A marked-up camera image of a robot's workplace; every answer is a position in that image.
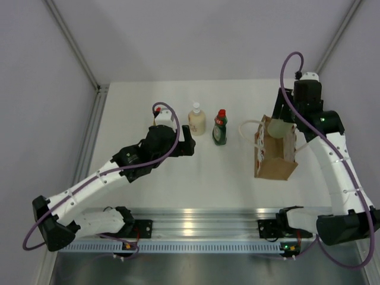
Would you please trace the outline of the burlap canvas bag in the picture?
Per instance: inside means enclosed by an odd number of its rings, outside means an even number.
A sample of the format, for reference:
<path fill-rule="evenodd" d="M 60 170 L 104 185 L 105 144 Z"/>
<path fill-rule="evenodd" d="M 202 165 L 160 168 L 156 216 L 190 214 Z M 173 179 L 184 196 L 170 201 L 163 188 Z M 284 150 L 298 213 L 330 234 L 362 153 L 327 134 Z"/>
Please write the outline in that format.
<path fill-rule="evenodd" d="M 256 178 L 286 181 L 297 168 L 295 127 L 291 127 L 283 138 L 273 138 L 267 128 L 271 118 L 264 115 L 254 136 Z"/>

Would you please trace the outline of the cream pump soap bottle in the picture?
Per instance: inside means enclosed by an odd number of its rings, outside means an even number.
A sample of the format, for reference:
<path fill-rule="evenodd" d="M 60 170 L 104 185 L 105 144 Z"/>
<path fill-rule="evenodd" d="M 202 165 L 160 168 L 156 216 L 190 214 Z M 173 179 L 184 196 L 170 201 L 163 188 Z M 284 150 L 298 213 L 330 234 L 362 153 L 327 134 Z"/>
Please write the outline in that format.
<path fill-rule="evenodd" d="M 203 135 L 206 130 L 206 116 L 198 102 L 194 102 L 188 113 L 188 125 L 192 135 Z"/>

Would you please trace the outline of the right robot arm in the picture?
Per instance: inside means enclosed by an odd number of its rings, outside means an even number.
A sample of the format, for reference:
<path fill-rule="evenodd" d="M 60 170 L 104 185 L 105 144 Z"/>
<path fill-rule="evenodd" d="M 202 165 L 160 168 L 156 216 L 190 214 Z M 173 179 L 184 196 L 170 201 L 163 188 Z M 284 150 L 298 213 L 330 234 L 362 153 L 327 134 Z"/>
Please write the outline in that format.
<path fill-rule="evenodd" d="M 297 229 L 317 235 L 326 245 L 373 239 L 379 229 L 379 210 L 365 194 L 346 145 L 337 112 L 324 111 L 322 84 L 299 79 L 293 89 L 280 86 L 272 119 L 294 125 L 305 137 L 322 171 L 331 201 L 324 214 L 301 206 L 280 210 L 277 231 L 290 236 Z"/>

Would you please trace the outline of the white capped bottle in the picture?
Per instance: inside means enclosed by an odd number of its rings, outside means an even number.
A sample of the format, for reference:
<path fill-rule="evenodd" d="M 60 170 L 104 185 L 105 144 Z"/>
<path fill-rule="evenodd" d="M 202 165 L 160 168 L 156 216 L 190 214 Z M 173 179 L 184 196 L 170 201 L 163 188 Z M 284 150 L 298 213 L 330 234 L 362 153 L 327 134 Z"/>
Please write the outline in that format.
<path fill-rule="evenodd" d="M 292 128 L 292 123 L 285 122 L 281 119 L 272 118 L 268 125 L 267 132 L 271 137 L 280 139 L 284 138 L 292 130 Z"/>

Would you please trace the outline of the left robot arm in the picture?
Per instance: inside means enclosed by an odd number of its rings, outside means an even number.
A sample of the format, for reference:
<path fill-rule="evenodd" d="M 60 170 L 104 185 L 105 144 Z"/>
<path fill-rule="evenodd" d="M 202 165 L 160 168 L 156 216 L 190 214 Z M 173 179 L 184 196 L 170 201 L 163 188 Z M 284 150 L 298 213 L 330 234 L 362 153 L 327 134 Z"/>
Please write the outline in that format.
<path fill-rule="evenodd" d="M 168 157 L 192 156 L 196 142 L 189 126 L 179 132 L 165 125 L 151 126 L 138 144 L 122 148 L 96 173 L 59 195 L 39 196 L 32 202 L 33 214 L 44 244 L 55 252 L 73 241 L 93 235 L 112 239 L 134 236 L 136 221 L 124 206 L 109 210 L 89 209 L 113 190 L 149 175 Z"/>

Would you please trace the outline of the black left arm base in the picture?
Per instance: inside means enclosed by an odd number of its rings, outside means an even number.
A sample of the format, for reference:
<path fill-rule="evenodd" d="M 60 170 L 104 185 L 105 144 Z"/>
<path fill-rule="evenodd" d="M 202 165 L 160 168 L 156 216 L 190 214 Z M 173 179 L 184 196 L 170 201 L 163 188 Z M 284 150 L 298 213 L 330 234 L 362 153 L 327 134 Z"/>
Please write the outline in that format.
<path fill-rule="evenodd" d="M 151 239 L 153 231 L 152 220 L 135 220 L 132 230 L 127 235 L 129 239 Z"/>

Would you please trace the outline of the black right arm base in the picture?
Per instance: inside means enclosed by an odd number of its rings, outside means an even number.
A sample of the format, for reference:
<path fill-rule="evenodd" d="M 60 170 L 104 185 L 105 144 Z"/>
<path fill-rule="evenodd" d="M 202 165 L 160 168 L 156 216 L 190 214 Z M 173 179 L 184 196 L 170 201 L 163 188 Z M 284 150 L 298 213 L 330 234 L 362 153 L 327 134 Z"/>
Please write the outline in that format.
<path fill-rule="evenodd" d="M 275 242 L 281 237 L 276 219 L 258 220 L 258 231 L 261 239 Z"/>

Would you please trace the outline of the green dish soap bottle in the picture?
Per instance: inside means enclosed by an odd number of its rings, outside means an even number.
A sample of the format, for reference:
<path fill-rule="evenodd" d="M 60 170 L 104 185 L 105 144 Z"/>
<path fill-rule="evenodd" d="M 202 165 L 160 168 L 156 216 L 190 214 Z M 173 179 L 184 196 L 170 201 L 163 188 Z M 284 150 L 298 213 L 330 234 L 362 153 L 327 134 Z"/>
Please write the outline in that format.
<path fill-rule="evenodd" d="M 220 109 L 217 116 L 214 118 L 214 127 L 212 131 L 212 138 L 215 145 L 226 144 L 226 141 L 227 141 L 226 125 L 227 125 L 226 110 Z"/>

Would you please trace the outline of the yellow dish soap bottle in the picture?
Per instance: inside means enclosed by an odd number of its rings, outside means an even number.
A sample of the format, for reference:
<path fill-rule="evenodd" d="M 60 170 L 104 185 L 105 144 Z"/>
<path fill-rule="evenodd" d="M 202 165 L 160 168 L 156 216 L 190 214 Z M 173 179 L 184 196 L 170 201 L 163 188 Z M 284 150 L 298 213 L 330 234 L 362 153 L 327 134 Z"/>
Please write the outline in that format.
<path fill-rule="evenodd" d="M 154 125 L 154 126 L 156 126 L 156 117 L 159 116 L 160 112 L 161 112 L 161 107 L 157 107 L 157 108 L 155 108 L 154 111 L 153 111 L 153 116 L 154 116 L 154 119 L 153 119 L 153 125 Z"/>

